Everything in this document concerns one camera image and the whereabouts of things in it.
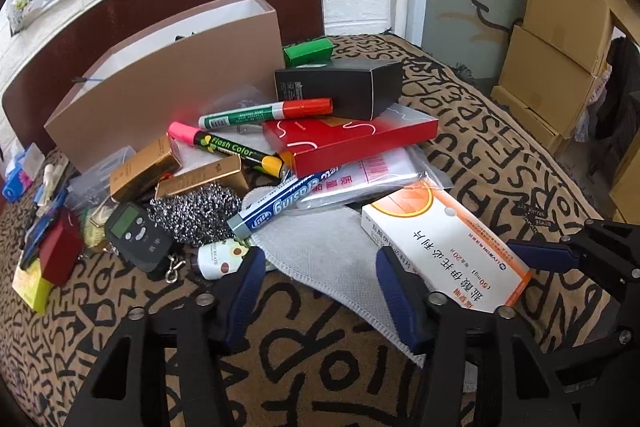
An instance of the red marker cap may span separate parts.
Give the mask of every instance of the red marker cap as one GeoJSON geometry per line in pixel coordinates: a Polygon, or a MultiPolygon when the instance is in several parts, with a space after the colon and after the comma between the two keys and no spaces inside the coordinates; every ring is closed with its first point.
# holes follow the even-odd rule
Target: red marker cap
{"type": "Polygon", "coordinates": [[[333,110],[334,102],[330,98],[307,98],[282,103],[282,113],[287,119],[331,114],[333,110]]]}

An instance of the stacked cardboard boxes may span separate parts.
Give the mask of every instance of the stacked cardboard boxes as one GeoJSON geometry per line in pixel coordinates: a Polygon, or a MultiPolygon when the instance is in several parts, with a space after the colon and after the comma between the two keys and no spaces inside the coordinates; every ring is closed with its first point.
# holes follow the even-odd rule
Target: stacked cardboard boxes
{"type": "Polygon", "coordinates": [[[607,68],[614,25],[639,40],[636,0],[527,0],[492,97],[552,153],[568,143],[607,68]]]}

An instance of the small red box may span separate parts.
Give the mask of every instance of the small red box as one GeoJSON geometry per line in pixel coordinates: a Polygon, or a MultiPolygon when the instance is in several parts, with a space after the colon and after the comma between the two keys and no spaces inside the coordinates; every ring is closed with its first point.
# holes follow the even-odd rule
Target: small red box
{"type": "Polygon", "coordinates": [[[438,120],[398,103],[371,121],[319,117],[262,124],[269,144],[298,178],[435,138],[438,120]]]}
{"type": "Polygon", "coordinates": [[[43,279],[63,287],[71,277],[81,251],[82,235],[78,220],[63,207],[38,252],[43,279]]]}

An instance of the bed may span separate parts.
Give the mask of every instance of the bed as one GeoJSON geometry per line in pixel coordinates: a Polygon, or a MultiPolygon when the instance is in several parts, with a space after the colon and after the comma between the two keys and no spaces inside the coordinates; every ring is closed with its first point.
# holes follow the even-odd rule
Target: bed
{"type": "MultiPolygon", "coordinates": [[[[393,35],[332,41],[334,57],[402,61],[400,102],[440,120],[438,137],[422,144],[429,160],[451,177],[451,194],[501,238],[556,241],[599,217],[547,151],[445,65],[393,35]]],[[[9,206],[0,219],[0,376],[37,425],[62,426],[101,347],[131,308],[176,307],[206,287],[190,275],[173,285],[151,282],[116,257],[94,255],[78,262],[65,288],[52,291],[46,314],[35,314],[11,288],[29,200],[9,206]]],[[[578,271],[539,272],[516,309],[547,350],[602,335],[611,305],[578,271]]],[[[173,353],[167,358],[170,417],[180,426],[173,353]]],[[[356,314],[280,273],[266,276],[246,337],[222,368],[239,426],[400,425],[419,377],[356,314]]],[[[473,406],[466,395],[462,425],[473,406]]]]}

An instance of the barcode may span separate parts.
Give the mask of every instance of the barcode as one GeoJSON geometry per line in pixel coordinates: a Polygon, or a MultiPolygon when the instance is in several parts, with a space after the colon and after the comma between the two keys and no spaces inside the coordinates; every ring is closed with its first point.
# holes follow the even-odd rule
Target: barcode
{"type": "Polygon", "coordinates": [[[382,156],[366,158],[362,161],[362,165],[364,166],[364,172],[368,181],[374,181],[380,176],[389,174],[389,168],[386,166],[385,159],[382,156]]]}

